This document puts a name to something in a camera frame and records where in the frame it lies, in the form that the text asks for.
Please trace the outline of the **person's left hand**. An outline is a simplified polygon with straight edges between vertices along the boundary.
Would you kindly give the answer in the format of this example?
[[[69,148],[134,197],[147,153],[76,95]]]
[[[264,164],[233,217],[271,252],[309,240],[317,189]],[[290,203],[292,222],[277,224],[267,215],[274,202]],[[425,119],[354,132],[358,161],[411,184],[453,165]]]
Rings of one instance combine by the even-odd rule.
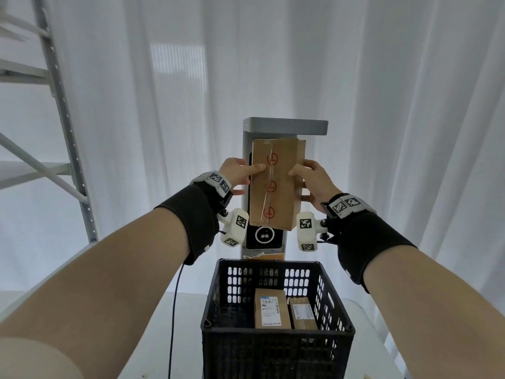
[[[228,158],[220,166],[221,172],[231,183],[231,192],[234,196],[242,196],[247,193],[246,189],[238,188],[237,186],[249,186],[249,178],[252,175],[239,175],[237,173],[238,165],[249,165],[248,161],[240,158]]]

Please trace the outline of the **person's right hand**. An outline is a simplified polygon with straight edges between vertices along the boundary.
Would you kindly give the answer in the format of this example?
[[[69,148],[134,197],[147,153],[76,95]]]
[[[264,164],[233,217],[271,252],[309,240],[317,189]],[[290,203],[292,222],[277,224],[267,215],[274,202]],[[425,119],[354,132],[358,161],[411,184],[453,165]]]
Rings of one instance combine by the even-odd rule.
[[[295,166],[310,168],[310,180],[303,181],[302,184],[302,188],[307,189],[309,194],[301,195],[300,200],[310,203],[316,210],[325,214],[321,203],[329,202],[332,197],[341,194],[342,191],[335,186],[325,169],[318,162],[306,159],[302,164],[295,164]]]

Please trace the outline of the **brown cardboard box red marks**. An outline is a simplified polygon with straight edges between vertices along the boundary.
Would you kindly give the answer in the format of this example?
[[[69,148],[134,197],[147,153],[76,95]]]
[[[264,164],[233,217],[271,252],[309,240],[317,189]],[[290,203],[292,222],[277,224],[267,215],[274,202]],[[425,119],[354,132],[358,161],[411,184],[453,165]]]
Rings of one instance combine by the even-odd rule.
[[[305,161],[306,141],[298,138],[256,139],[251,160],[265,169],[253,175],[249,185],[249,222],[291,231],[301,208],[303,179],[289,175]]]

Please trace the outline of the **person's left forearm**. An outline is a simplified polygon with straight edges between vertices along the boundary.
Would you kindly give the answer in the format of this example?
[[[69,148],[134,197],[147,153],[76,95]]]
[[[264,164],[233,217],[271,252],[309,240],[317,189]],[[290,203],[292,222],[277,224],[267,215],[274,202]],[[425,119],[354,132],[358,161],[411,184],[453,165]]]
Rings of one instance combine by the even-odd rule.
[[[117,379],[188,254],[181,220],[157,208],[61,268],[0,324],[0,336],[56,348],[85,379]]]

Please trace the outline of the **person's right forearm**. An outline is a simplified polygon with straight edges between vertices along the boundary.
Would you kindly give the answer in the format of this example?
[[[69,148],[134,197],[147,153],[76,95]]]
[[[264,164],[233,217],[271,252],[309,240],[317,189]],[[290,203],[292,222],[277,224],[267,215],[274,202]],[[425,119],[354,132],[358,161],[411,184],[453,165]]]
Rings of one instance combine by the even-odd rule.
[[[505,316],[457,275],[397,246],[363,279],[412,379],[505,379]]]

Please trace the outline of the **white left wrist marker band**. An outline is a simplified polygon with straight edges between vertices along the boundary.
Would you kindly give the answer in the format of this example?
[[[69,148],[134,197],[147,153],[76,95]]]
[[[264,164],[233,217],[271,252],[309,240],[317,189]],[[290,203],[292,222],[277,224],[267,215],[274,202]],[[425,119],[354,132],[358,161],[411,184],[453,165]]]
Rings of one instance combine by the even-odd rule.
[[[205,186],[212,187],[221,198],[227,197],[232,189],[231,183],[219,171],[209,171],[200,174],[192,179],[190,184],[203,183]]]

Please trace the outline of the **white wrist marker band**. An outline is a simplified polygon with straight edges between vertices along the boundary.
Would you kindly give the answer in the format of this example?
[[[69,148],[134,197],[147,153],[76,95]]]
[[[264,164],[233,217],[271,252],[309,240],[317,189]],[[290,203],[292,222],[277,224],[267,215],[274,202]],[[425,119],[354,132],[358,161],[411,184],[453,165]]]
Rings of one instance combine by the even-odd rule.
[[[190,184],[203,183],[205,186],[212,187],[221,198],[227,197],[232,189],[231,183],[219,171],[209,171],[200,174],[192,179]]]
[[[344,219],[361,211],[369,211],[376,214],[376,210],[363,199],[348,193],[336,195],[329,202],[321,203],[321,206],[329,218]]]

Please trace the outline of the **grey scanner tower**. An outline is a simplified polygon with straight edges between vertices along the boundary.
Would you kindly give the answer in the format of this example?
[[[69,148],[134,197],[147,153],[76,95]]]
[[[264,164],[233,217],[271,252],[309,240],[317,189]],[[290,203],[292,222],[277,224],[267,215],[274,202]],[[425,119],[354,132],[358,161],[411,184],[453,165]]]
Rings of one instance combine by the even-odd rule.
[[[328,121],[250,117],[243,121],[243,159],[252,165],[251,153],[256,139],[298,138],[298,135],[326,135]],[[250,190],[243,195],[242,208],[249,214]],[[248,224],[241,259],[284,260],[287,232],[268,226]]]

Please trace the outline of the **white right wrist marker band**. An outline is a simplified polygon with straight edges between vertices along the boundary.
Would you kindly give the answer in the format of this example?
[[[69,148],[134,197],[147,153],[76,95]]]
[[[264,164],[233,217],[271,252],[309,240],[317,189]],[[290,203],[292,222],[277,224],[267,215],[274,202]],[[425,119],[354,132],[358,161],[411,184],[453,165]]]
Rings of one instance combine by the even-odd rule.
[[[321,203],[321,206],[329,218],[344,219],[361,211],[369,211],[376,214],[376,210],[363,199],[348,193],[336,195],[329,202]]]

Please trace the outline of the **black left wrist sleeve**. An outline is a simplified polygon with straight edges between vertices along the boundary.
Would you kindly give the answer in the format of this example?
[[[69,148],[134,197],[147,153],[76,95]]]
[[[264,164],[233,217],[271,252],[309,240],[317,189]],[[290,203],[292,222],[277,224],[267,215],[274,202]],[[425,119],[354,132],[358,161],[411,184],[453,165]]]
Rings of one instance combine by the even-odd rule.
[[[232,192],[228,183],[211,186],[205,181],[194,182],[155,208],[174,213],[182,222],[189,244],[184,264],[191,266],[214,242],[219,231],[218,214],[225,210]]]

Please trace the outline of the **black wrist sleeve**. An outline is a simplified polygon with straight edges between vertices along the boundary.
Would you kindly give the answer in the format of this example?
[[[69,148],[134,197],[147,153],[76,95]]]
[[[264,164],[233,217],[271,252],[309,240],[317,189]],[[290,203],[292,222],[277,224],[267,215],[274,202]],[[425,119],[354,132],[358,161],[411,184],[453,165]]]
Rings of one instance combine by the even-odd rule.
[[[211,186],[205,181],[194,182],[155,208],[174,213],[182,222],[189,244],[184,264],[191,266],[214,242],[219,231],[218,214],[225,210],[232,192],[228,183]]]
[[[369,263],[382,252],[397,246],[414,244],[380,218],[377,213],[361,211],[344,219],[326,219],[328,243],[337,245],[338,260],[349,278],[366,293],[369,290],[363,279]]]

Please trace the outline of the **black right wrist sleeve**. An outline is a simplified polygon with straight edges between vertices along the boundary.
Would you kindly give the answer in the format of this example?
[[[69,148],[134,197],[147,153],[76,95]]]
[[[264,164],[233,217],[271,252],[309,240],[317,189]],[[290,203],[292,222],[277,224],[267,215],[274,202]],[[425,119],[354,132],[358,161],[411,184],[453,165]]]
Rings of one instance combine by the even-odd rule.
[[[382,252],[397,246],[414,244],[380,218],[377,213],[361,211],[344,219],[326,219],[328,243],[337,245],[338,260],[349,278],[366,293],[369,290],[363,279],[369,263]]]

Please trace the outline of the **white curtain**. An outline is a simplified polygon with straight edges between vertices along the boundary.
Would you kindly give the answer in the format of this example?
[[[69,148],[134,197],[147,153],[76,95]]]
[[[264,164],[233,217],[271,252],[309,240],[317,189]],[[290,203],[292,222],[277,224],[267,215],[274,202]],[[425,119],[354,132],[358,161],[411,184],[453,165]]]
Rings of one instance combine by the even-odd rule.
[[[98,238],[248,117],[505,311],[505,0],[47,0]]]

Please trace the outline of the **large labelled cardboard box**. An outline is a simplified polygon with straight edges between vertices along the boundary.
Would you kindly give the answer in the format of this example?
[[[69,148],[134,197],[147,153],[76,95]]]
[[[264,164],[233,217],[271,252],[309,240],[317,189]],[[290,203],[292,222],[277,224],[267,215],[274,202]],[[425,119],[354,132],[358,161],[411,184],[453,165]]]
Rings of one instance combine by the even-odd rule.
[[[292,329],[284,290],[257,288],[255,291],[254,312],[255,329]]]

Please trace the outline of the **small labelled cardboard box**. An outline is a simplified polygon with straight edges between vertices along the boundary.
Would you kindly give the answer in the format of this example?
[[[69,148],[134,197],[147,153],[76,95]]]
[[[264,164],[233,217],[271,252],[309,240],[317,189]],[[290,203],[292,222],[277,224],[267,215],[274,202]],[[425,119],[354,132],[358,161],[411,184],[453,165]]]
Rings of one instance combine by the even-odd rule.
[[[318,325],[308,297],[287,299],[293,328],[295,330],[317,330]]]

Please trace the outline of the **black plastic crate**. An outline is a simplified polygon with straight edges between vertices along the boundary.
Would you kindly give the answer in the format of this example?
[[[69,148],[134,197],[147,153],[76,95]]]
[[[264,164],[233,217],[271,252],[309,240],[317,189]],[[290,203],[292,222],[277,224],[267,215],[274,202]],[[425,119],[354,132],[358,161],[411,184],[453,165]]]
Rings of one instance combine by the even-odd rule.
[[[316,330],[256,328],[258,289],[307,298]],[[200,328],[203,379],[344,379],[356,333],[319,261],[219,259]]]

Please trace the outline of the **grey metal shelf rack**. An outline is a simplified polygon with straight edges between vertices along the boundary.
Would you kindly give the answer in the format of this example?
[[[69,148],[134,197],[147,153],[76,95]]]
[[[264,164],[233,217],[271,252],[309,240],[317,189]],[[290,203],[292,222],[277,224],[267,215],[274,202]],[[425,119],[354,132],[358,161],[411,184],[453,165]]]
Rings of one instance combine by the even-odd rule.
[[[0,179],[0,190],[40,178],[50,180],[79,201],[88,241],[89,243],[94,243],[98,241],[97,228],[79,159],[72,117],[63,84],[60,60],[49,20],[48,0],[31,0],[31,4],[35,18],[35,23],[33,24],[11,15],[7,12],[7,0],[0,0],[0,37],[14,39],[14,35],[17,35],[17,39],[20,39],[19,34],[7,29],[4,26],[5,24],[10,24],[18,29],[34,34],[40,41],[46,68],[33,67],[0,57],[0,83],[46,85],[49,87],[58,109],[69,162],[47,166],[3,133],[0,133],[0,147],[33,169],[33,172],[30,173]]]

